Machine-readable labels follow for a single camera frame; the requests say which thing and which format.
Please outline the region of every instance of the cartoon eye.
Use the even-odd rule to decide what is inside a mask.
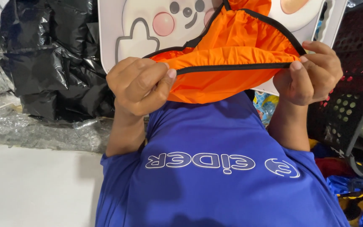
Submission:
[[[281,9],[285,14],[300,10],[309,0],[281,0]]]
[[[180,10],[179,3],[172,2],[170,3],[170,13],[176,14]]]
[[[193,14],[193,11],[192,11],[190,8],[188,8],[188,7],[184,8],[184,10],[183,10],[183,15],[184,15],[185,17],[190,17],[190,16],[191,16],[191,14]]]
[[[196,11],[197,12],[203,12],[205,8],[205,4],[203,0],[197,0],[196,1]]]

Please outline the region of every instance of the pink cheek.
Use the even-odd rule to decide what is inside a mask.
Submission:
[[[159,36],[168,36],[175,28],[173,17],[169,13],[158,13],[152,23],[154,31]]]
[[[205,13],[205,16],[204,16],[204,24],[205,24],[205,27],[208,27],[209,20],[211,19],[211,17],[214,14],[214,12],[215,12],[215,9],[214,8],[211,8],[211,9],[209,9]]]

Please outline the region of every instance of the fingernail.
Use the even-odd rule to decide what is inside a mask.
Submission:
[[[313,41],[308,41],[308,40],[306,40],[306,41],[303,41],[303,43],[302,43],[302,45],[309,45],[309,44],[311,44]]]
[[[291,67],[294,70],[300,70],[300,69],[302,69],[302,63],[300,63],[300,61],[293,61],[291,63]]]
[[[307,59],[305,56],[300,56],[299,59],[300,59],[300,62],[302,62],[302,63],[309,61],[309,59]]]
[[[167,76],[169,76],[172,79],[176,78],[176,76],[177,76],[176,70],[175,69],[169,69],[167,71]]]

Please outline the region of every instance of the cartoon smile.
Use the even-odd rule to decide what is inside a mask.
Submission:
[[[184,25],[184,28],[189,29],[189,28],[193,27],[193,25],[196,23],[196,21],[197,21],[197,12],[194,13],[193,20],[190,21],[189,23],[187,23],[186,25]]]

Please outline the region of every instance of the person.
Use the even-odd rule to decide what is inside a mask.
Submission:
[[[97,227],[349,227],[317,168],[308,105],[343,75],[321,42],[274,77],[267,128],[244,92],[222,101],[166,101],[176,71],[129,57],[107,75],[116,96],[103,155]],[[147,132],[143,117],[150,114]]]

